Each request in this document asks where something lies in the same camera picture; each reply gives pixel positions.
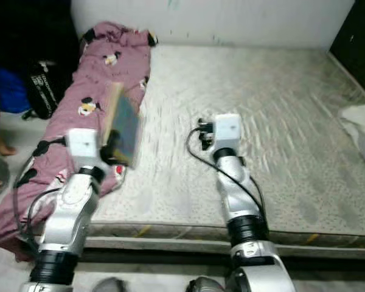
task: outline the floor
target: floor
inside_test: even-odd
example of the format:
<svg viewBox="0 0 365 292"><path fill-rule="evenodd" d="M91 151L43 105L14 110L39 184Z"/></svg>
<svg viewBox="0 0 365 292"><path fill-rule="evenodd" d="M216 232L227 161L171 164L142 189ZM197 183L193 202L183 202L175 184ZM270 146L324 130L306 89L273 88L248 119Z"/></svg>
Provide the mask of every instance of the floor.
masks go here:
<svg viewBox="0 0 365 292"><path fill-rule="evenodd" d="M1 121L3 136L11 145L18 147L19 156L25 158L33 147L27 144L27 139L11 132L14 122L22 122L19 116L5 114ZM27 123L34 129L30 135L41 136L47 122L34 120ZM16 173L22 164L19 156L6 158L12 173ZM17 291L27 280L31 268L27 263L16 263L9 252L0 249L0 292ZM76 270L74 291L91 291L99 280L106 277L126 280L132 292L185 291L189 281L198 276L209 276L224 283L223 274L224 268L220 266L81 263ZM365 291L365 273L290 271L290 274L298 292Z"/></svg>

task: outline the bed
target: bed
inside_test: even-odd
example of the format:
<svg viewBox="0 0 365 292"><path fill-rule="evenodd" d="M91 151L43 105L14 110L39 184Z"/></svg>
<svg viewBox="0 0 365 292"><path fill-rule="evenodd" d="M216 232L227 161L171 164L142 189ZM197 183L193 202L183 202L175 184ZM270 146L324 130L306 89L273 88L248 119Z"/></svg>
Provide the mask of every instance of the bed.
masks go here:
<svg viewBox="0 0 365 292"><path fill-rule="evenodd" d="M323 51L158 45L139 163L100 200L86 246L228 253L215 173L184 140L200 117L239 113L280 254L365 258L365 162L337 119L362 103Z"/></svg>

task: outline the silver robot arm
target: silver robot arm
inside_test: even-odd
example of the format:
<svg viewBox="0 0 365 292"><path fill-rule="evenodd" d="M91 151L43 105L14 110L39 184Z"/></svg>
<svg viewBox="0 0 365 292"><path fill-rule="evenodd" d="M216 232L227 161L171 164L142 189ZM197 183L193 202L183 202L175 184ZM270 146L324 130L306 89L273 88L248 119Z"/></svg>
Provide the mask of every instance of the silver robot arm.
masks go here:
<svg viewBox="0 0 365 292"><path fill-rule="evenodd" d="M20 292L72 291L74 269L108 166L100 159L96 130L71 129L66 139L78 172L57 195L55 210L41 237L35 267Z"/></svg>
<svg viewBox="0 0 365 292"><path fill-rule="evenodd" d="M213 122L199 121L203 150L208 149L216 166L236 180L248 192L252 189L250 172L237 156L241 138L238 114L222 114ZM224 218L231 240L230 256L234 271L226 291L295 292L294 285L274 244L268 240L263 209L242 187L217 172ZM200 277L190 285L191 292L222 291L213 280Z"/></svg>

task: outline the wrinkled blanket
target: wrinkled blanket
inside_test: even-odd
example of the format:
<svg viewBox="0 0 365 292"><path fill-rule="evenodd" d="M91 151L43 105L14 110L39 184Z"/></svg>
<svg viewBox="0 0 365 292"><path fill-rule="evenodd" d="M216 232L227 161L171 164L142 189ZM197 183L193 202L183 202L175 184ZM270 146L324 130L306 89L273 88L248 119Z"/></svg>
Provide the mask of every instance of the wrinkled blanket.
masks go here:
<svg viewBox="0 0 365 292"><path fill-rule="evenodd" d="M73 74L73 84L65 92L18 184L18 209L23 225L33 199L45 190L61 187L74 171L66 147L57 138L63 137L70 128L103 130L111 82L124 83L125 95L139 111L150 76L150 47L155 43L156 38L147 30L138 32L108 22L84 34L82 57ZM102 184L101 196L123 183L125 167L112 168ZM17 260L29 260L22 253L21 240L17 237L12 198L10 192L0 204L0 247L14 252ZM54 199L55 193L51 193L35 205L33 226L52 213Z"/></svg>

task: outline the book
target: book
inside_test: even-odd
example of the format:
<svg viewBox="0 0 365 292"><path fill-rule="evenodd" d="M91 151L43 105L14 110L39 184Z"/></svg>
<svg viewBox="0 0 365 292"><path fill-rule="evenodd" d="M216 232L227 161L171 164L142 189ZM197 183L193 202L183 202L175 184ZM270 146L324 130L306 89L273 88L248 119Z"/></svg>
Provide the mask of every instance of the book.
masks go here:
<svg viewBox="0 0 365 292"><path fill-rule="evenodd" d="M123 83L113 82L102 134L102 159L134 167L141 117L124 94Z"/></svg>

